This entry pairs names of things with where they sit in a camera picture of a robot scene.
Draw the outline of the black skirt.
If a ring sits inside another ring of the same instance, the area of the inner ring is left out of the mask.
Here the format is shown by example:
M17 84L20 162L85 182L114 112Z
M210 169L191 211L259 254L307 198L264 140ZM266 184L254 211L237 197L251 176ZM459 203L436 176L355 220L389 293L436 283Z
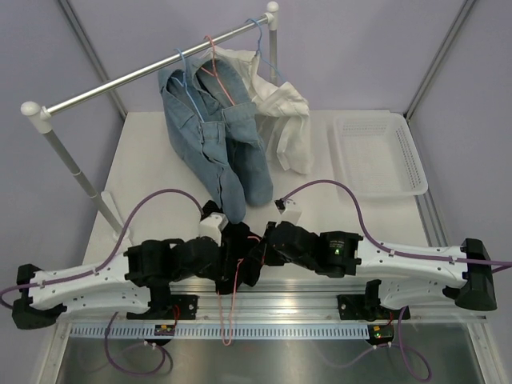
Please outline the black skirt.
M222 209L209 200L202 208L201 220ZM235 292L240 285L254 286L259 280L262 268L262 238L252 232L247 224L229 222L222 232L221 267L222 277L213 281L220 295Z

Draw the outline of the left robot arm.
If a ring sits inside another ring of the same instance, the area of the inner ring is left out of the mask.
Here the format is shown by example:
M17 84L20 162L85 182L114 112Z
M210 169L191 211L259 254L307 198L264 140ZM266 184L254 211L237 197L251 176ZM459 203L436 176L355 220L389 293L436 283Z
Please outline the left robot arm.
M208 237L146 240L116 254L101 267L84 265L48 272L32 264L18 269L20 298L11 317L20 330L52 326L60 317L124 312L130 319L160 320L184 309L173 298L173 282L221 277L221 248Z

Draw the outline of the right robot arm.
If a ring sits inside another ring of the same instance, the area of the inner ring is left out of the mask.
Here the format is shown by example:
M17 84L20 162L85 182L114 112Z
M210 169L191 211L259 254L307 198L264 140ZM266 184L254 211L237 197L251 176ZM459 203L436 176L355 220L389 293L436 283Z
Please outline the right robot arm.
M490 257L478 239L467 238L460 246L414 247L343 231L315 234L280 222L265 243L267 265L291 263L328 278L364 280L362 304L373 317L443 299L464 310L497 308Z

